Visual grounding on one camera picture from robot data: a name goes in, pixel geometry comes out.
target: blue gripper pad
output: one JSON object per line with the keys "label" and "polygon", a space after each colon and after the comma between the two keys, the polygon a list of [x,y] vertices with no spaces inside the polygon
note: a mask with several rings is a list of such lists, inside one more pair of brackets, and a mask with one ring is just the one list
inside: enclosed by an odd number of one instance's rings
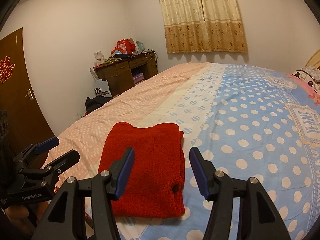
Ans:
{"label": "blue gripper pad", "polygon": [[208,200],[210,197],[209,187],[213,187],[213,174],[216,172],[216,169],[210,161],[203,159],[197,147],[190,149],[189,159],[200,194]]}
{"label": "blue gripper pad", "polygon": [[59,139],[57,137],[52,137],[51,139],[46,140],[43,143],[36,145],[35,154],[45,153],[59,145]]}
{"label": "blue gripper pad", "polygon": [[125,159],[124,164],[121,171],[119,172],[119,175],[116,178],[116,191],[114,193],[115,200],[118,200],[124,194],[125,187],[127,186],[128,179],[134,164],[134,149],[128,147],[124,152],[121,161],[123,159]]}

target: folded red cloth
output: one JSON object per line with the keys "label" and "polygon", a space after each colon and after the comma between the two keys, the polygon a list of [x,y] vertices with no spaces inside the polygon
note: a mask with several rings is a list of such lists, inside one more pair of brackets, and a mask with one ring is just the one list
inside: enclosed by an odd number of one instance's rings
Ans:
{"label": "folded red cloth", "polygon": [[183,132],[173,123],[135,128],[120,122],[110,131],[98,172],[121,158],[127,147],[135,152],[134,165],[124,195],[112,201],[118,217],[173,218],[184,214]]}

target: curtain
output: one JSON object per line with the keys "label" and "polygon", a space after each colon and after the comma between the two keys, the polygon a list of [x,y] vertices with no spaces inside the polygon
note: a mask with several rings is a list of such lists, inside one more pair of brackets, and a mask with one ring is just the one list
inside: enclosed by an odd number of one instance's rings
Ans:
{"label": "curtain", "polygon": [[168,53],[247,52],[236,0],[160,0]]}

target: person's hand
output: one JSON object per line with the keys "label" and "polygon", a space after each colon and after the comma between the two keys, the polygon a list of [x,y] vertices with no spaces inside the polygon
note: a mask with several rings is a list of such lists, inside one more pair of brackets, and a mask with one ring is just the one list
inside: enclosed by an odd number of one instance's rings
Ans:
{"label": "person's hand", "polygon": [[[48,207],[47,202],[38,203],[38,209],[36,212],[37,223],[40,221],[42,215]],[[29,211],[25,206],[11,206],[5,210],[9,221],[17,227],[22,233],[31,236],[34,233],[35,228],[30,226],[30,222],[26,220],[29,216]]]}

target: pillow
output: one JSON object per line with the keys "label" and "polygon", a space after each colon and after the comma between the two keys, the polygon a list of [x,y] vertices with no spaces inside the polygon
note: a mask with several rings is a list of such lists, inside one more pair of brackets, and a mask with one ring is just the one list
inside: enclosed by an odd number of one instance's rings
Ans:
{"label": "pillow", "polygon": [[312,87],[317,94],[320,94],[320,70],[311,66],[307,68],[300,68],[293,72],[292,75],[302,79],[310,87]]}

